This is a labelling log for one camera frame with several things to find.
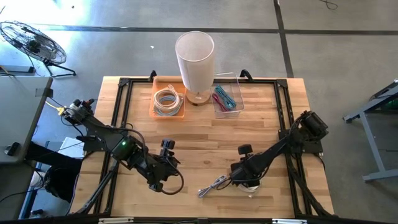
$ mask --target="white cylindrical lamp shade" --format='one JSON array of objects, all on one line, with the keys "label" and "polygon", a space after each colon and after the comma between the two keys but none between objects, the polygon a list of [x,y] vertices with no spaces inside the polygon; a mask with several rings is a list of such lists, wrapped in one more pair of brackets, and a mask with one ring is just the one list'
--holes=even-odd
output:
[{"label": "white cylindrical lamp shade", "polygon": [[215,73],[214,41],[210,35],[187,32],[178,38],[175,52],[185,87],[197,93],[209,90]]}]

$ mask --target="wooden tabletop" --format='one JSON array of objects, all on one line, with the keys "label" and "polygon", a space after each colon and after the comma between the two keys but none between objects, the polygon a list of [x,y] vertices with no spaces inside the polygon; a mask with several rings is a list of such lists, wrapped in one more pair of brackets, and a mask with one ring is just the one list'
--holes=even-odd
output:
[{"label": "wooden tabletop", "polygon": [[[110,124],[120,77],[104,77],[95,116]],[[295,118],[309,104],[303,79],[288,78],[290,99]],[[230,185],[224,190],[212,190],[198,198],[199,189],[212,184],[220,175],[227,175],[231,163],[239,161],[238,146],[251,144],[254,152],[264,151],[278,141],[279,119],[272,85],[241,84],[244,110],[236,119],[215,119],[211,101],[204,106],[187,103],[182,121],[154,121],[149,116],[151,83],[135,83],[132,89],[128,123],[140,131],[151,153],[158,154],[164,138],[175,141],[175,157],[181,162],[185,186],[177,195],[156,193],[148,188],[146,179],[134,169],[120,166],[111,215],[129,217],[228,217],[267,218],[293,217],[292,199],[285,158],[277,157],[262,180],[261,188],[252,197]],[[122,96],[118,122],[121,122]],[[87,158],[81,167],[71,212],[83,206],[98,186],[103,152]],[[313,155],[303,155],[308,188],[324,208],[333,213],[328,184],[322,163]],[[180,186],[179,177],[164,183],[167,191]],[[105,190],[103,207],[108,189]],[[301,210],[302,196],[298,191]]]}]

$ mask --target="teal cable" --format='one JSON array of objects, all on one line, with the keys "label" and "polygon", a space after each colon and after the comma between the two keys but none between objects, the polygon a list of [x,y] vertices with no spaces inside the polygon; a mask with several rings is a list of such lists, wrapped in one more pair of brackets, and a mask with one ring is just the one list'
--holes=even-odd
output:
[{"label": "teal cable", "polygon": [[228,110],[232,110],[236,107],[236,102],[224,91],[220,85],[216,86],[215,91],[221,100],[223,100],[223,103]]}]

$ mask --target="blue cable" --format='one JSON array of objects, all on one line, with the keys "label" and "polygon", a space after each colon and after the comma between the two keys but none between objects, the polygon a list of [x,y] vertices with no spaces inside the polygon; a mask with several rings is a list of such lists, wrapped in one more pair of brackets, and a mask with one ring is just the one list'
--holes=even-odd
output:
[{"label": "blue cable", "polygon": [[224,89],[220,85],[216,86],[215,91],[217,95],[223,100],[223,103],[228,110],[232,110],[236,107],[236,102],[224,91]]},{"label": "blue cable", "polygon": [[[159,100],[159,103],[162,103],[163,101],[175,101],[175,96],[173,96],[173,95],[163,96],[163,97]],[[175,108],[173,111],[171,111],[171,112],[169,112],[169,113],[163,113],[160,109],[158,109],[157,107],[155,107],[155,108],[156,108],[156,113],[157,113],[158,115],[160,115],[160,116],[174,116],[174,115],[176,115],[176,114],[180,111],[181,105],[182,105],[182,103],[180,103],[180,105],[179,105],[177,108]]]}]

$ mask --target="fan stand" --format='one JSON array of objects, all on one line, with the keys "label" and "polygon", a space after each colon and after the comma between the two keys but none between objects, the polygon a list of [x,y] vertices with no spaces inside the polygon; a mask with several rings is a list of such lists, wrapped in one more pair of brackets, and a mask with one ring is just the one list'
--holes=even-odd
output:
[{"label": "fan stand", "polygon": [[[48,59],[44,59],[44,60],[43,60],[43,64],[45,65],[46,69],[49,71],[51,77],[65,77],[65,76],[69,76],[69,75],[76,76],[76,72],[75,72],[74,70],[69,69],[69,68],[65,68],[65,67],[60,66],[60,65],[57,65],[57,64],[54,64],[54,63],[52,63],[52,62],[51,62],[50,60],[48,60]],[[72,72],[72,73],[61,74],[61,75],[54,75],[54,74],[51,72],[51,70],[49,69],[49,66],[55,66],[55,67],[58,67],[58,68],[62,68],[62,69],[64,69],[64,70],[67,70],[67,71]]]}]

